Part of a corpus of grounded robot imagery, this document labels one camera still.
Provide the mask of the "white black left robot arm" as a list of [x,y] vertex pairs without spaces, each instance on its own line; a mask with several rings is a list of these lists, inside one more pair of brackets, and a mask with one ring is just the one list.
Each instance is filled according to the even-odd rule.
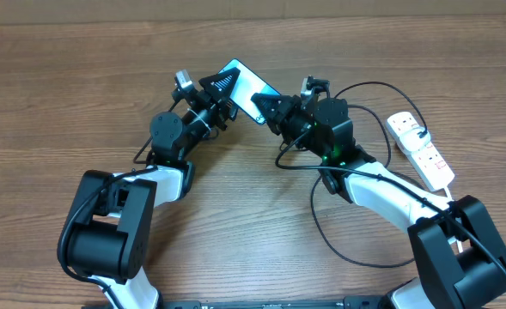
[[238,107],[230,95],[239,75],[233,68],[193,82],[186,71],[177,72],[172,97],[189,109],[184,116],[168,110],[151,119],[144,168],[83,174],[57,257],[68,276],[98,286],[112,308],[162,307],[162,295],[143,268],[153,210],[191,189],[195,166],[186,156],[235,119]]

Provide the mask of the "Samsung Galaxy smartphone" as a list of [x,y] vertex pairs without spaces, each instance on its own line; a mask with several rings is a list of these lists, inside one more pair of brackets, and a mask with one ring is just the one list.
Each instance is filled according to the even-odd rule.
[[230,60],[219,72],[223,73],[233,68],[237,68],[240,74],[230,99],[256,124],[264,124],[265,118],[252,102],[252,96],[254,94],[280,95],[280,93],[237,58]]

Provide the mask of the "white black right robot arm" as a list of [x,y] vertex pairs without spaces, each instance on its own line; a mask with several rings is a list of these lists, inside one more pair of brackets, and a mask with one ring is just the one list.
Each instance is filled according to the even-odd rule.
[[506,245],[478,199],[437,196],[390,173],[357,145],[345,100],[252,101],[272,132],[321,158],[315,169],[332,194],[408,234],[418,277],[389,292],[385,307],[482,308],[506,293]]

